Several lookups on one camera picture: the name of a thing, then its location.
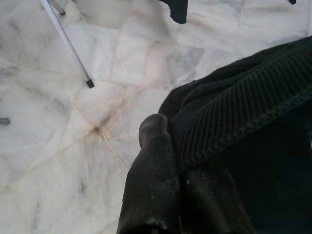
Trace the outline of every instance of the black cloth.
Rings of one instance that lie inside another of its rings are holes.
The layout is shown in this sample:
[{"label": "black cloth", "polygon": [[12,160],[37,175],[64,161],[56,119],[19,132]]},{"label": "black cloth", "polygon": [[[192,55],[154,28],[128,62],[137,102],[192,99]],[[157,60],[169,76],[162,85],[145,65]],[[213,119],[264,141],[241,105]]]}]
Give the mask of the black cloth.
[{"label": "black cloth", "polygon": [[186,23],[188,0],[160,0],[168,4],[170,17],[177,23]]},{"label": "black cloth", "polygon": [[312,37],[174,89],[159,113],[118,234],[312,233]]},{"label": "black cloth", "polygon": [[312,218],[312,37],[173,90],[179,173],[219,158],[251,218]]}]

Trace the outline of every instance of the floor tile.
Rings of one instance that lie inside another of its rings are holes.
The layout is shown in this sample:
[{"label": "floor tile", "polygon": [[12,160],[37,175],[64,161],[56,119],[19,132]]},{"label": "floor tile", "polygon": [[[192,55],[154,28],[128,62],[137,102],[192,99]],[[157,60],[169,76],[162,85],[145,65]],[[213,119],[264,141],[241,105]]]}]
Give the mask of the floor tile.
[{"label": "floor tile", "polygon": [[[115,54],[117,30],[73,24],[65,28],[90,77],[108,80]],[[73,58],[60,38],[56,38],[41,53],[40,68],[68,74],[80,74]]]},{"label": "floor tile", "polygon": [[130,169],[133,161],[140,152],[140,145],[137,139],[134,139],[134,142],[127,142],[113,138],[108,138],[107,140],[126,168]]},{"label": "floor tile", "polygon": [[8,189],[0,193],[0,214],[0,233],[30,233]]},{"label": "floor tile", "polygon": [[245,0],[241,23],[280,32],[307,34],[310,0]]},{"label": "floor tile", "polygon": [[101,133],[105,137],[137,142],[141,122],[147,116],[158,112],[168,94],[168,90],[128,86],[122,108],[101,126]]},{"label": "floor tile", "polygon": [[93,132],[10,188],[31,233],[100,233],[119,217],[125,177]]},{"label": "floor tile", "polygon": [[310,1],[310,14],[309,14],[309,36],[312,35],[312,1]]},{"label": "floor tile", "polygon": [[94,125],[90,124],[76,108],[73,108],[60,138],[58,151],[88,135],[93,129]]},{"label": "floor tile", "polygon": [[114,222],[111,226],[101,232],[101,234],[116,234],[118,221]]},{"label": "floor tile", "polygon": [[13,85],[13,79],[20,68],[14,63],[0,57],[0,103]]},{"label": "floor tile", "polygon": [[188,23],[181,25],[177,35],[179,44],[218,49],[225,52],[238,53],[240,44],[245,40],[237,35],[239,19],[217,21],[208,17],[191,14]]},{"label": "floor tile", "polygon": [[194,0],[189,1],[188,15],[207,17],[236,27],[243,4],[244,0]]},{"label": "floor tile", "polygon": [[157,43],[149,49],[142,84],[173,89],[239,58],[240,55],[221,50]]},{"label": "floor tile", "polygon": [[180,26],[170,18],[170,12],[165,7],[159,1],[134,0],[122,32],[135,37],[175,41]]},{"label": "floor tile", "polygon": [[121,84],[96,81],[94,88],[79,93],[75,107],[89,123],[99,128],[121,108],[124,92]]},{"label": "floor tile", "polygon": [[[58,36],[57,31],[39,0],[7,2],[0,3],[0,56],[16,65],[38,68],[40,53]],[[67,14],[59,17],[64,27],[81,21],[71,1],[59,3],[66,5]]]},{"label": "floor tile", "polygon": [[252,43],[240,47],[240,53],[246,57],[264,49],[298,40],[304,36],[298,32],[281,32],[272,29],[255,27],[242,23],[238,34]]},{"label": "floor tile", "polygon": [[73,2],[88,24],[111,28],[121,28],[131,9],[129,0],[74,0]]},{"label": "floor tile", "polygon": [[155,43],[152,39],[122,34],[117,46],[111,81],[140,85],[149,49]]},{"label": "floor tile", "polygon": [[60,74],[19,70],[10,79],[14,83],[0,103],[0,115],[11,121],[1,125],[0,187],[57,152],[71,96],[79,89],[79,79]]}]

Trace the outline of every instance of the white marble tile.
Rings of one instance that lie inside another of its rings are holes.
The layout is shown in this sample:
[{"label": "white marble tile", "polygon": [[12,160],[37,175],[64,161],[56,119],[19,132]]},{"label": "white marble tile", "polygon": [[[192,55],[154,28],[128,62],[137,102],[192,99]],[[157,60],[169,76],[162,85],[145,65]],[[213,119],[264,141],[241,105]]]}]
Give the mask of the white marble tile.
[{"label": "white marble tile", "polygon": [[88,24],[121,28],[131,10],[131,0],[73,0]]},{"label": "white marble tile", "polygon": [[127,142],[113,138],[108,138],[107,140],[126,168],[130,169],[133,161],[140,152],[140,144],[138,140],[134,139],[134,142]]},{"label": "white marble tile", "polygon": [[[0,56],[16,65],[38,68],[39,54],[58,36],[41,2],[2,0],[0,4]],[[66,5],[67,12],[59,17],[63,26],[81,21],[71,1],[60,4]]]},{"label": "white marble tile", "polygon": [[147,55],[143,85],[176,88],[239,58],[240,55],[221,50],[158,43]]},{"label": "white marble tile", "polygon": [[31,233],[100,233],[119,217],[125,178],[93,132],[10,188]]},{"label": "white marble tile", "polygon": [[261,50],[304,37],[304,35],[296,32],[280,32],[272,29],[250,26],[244,23],[240,25],[238,35],[253,42],[248,43],[246,46],[240,48],[239,52],[244,57]]},{"label": "white marble tile", "polygon": [[180,26],[177,41],[188,46],[238,53],[240,47],[252,43],[237,35],[238,29],[239,19],[216,21],[190,14],[188,22]]},{"label": "white marble tile", "polygon": [[141,122],[147,116],[158,112],[168,94],[168,90],[128,86],[122,107],[101,126],[101,133],[105,137],[137,142]]},{"label": "white marble tile", "polygon": [[95,82],[92,89],[82,90],[75,107],[91,124],[100,127],[113,117],[123,104],[125,87],[108,82]]},{"label": "white marble tile", "polygon": [[0,116],[11,120],[1,125],[0,187],[56,153],[71,96],[79,90],[79,79],[60,74],[19,70],[10,79],[14,83],[0,103]]},{"label": "white marble tile", "polygon": [[175,41],[178,30],[179,24],[170,18],[167,5],[150,0],[134,0],[122,27],[127,35],[159,41]]},{"label": "white marble tile", "polygon": [[111,81],[140,85],[149,49],[155,43],[152,39],[122,34],[117,46]]},{"label": "white marble tile", "polygon": [[107,229],[101,232],[101,234],[116,234],[118,227],[118,220],[110,225]]},{"label": "white marble tile", "polygon": [[30,233],[8,189],[0,193],[0,233]]},{"label": "white marble tile", "polygon": [[0,57],[0,103],[11,89],[14,77],[18,73],[19,69],[20,68],[13,63]]},{"label": "white marble tile", "polygon": [[188,15],[198,15],[224,26],[237,27],[245,0],[193,0],[189,1]]},{"label": "white marble tile", "polygon": [[[90,77],[94,80],[108,80],[115,54],[117,30],[73,24],[66,27],[65,31]],[[83,79],[60,38],[56,38],[42,51],[39,63],[42,69],[79,74]]]},{"label": "white marble tile", "polygon": [[58,151],[88,135],[93,129],[94,125],[90,124],[76,108],[73,108],[60,138]]},{"label": "white marble tile", "polygon": [[307,35],[310,0],[245,0],[241,22],[279,32]]},{"label": "white marble tile", "polygon": [[309,36],[312,35],[312,1],[310,1],[310,14],[309,14],[309,29],[308,29]]}]

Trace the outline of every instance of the chair leg rubber tip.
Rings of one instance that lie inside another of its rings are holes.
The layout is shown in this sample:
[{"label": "chair leg rubber tip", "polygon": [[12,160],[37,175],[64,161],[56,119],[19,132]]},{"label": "chair leg rubber tip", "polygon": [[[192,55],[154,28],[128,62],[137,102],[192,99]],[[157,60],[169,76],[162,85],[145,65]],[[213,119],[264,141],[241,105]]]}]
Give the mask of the chair leg rubber tip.
[{"label": "chair leg rubber tip", "polygon": [[93,84],[93,81],[92,81],[92,80],[88,80],[88,81],[87,81],[87,85],[88,85],[88,87],[89,87],[90,89],[94,87],[94,84]]}]

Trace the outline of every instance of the metal chair leg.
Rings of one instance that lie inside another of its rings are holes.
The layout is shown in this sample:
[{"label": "metal chair leg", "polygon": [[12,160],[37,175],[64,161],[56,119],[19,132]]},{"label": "metal chair leg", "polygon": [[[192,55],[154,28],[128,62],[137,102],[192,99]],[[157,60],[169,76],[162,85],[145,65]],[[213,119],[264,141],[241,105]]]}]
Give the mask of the metal chair leg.
[{"label": "metal chair leg", "polygon": [[58,3],[54,0],[48,0],[50,4],[59,12],[60,15],[65,15],[65,10],[58,5]]},{"label": "metal chair leg", "polygon": [[42,4],[43,4],[43,7],[45,9],[45,11],[48,13],[48,16],[50,17],[52,23],[54,24],[55,28],[57,29],[58,31],[58,34],[60,35],[60,37],[63,39],[63,42],[65,43],[65,45],[67,46],[67,48],[69,49],[73,59],[75,60],[79,70],[81,71],[82,75],[84,76],[86,82],[87,82],[87,85],[89,86],[89,88],[93,88],[94,87],[94,84],[91,80],[91,78],[89,77],[86,69],[84,68],[77,52],[75,51],[73,45],[71,44],[68,36],[66,35],[60,21],[58,20],[57,16],[55,15],[49,1],[51,2],[51,4],[55,7],[55,9],[57,11],[59,11],[60,13],[64,12],[64,9],[61,8],[54,0],[41,0]]}]

